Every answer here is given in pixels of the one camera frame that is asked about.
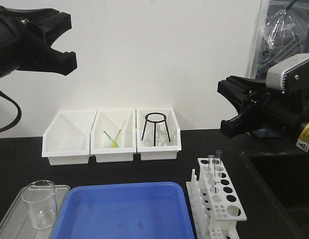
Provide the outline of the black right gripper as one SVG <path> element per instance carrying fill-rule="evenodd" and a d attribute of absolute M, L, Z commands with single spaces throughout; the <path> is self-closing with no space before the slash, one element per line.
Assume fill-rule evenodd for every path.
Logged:
<path fill-rule="evenodd" d="M 229 76 L 219 81 L 217 92 L 238 113 L 222 120 L 220 131 L 228 138 L 254 131 L 258 137 L 277 136 L 296 143 L 309 122 L 309 95 L 265 93 L 267 90 L 265 80 Z"/>

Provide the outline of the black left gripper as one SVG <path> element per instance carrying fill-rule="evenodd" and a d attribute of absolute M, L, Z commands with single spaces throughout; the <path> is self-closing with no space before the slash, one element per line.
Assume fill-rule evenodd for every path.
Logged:
<path fill-rule="evenodd" d="M 67 76 L 77 68 L 76 53 L 35 46 L 52 44 L 71 29 L 71 15 L 52 8 L 0 7 L 0 78 L 15 70 Z"/>

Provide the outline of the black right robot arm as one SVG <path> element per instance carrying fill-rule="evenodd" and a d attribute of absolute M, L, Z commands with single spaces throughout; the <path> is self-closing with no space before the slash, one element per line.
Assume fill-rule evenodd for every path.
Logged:
<path fill-rule="evenodd" d="M 277 91 L 237 76 L 218 82 L 217 92 L 238 113 L 221 121 L 220 130 L 227 137 L 266 129 L 309 153 L 309 92 Z"/>

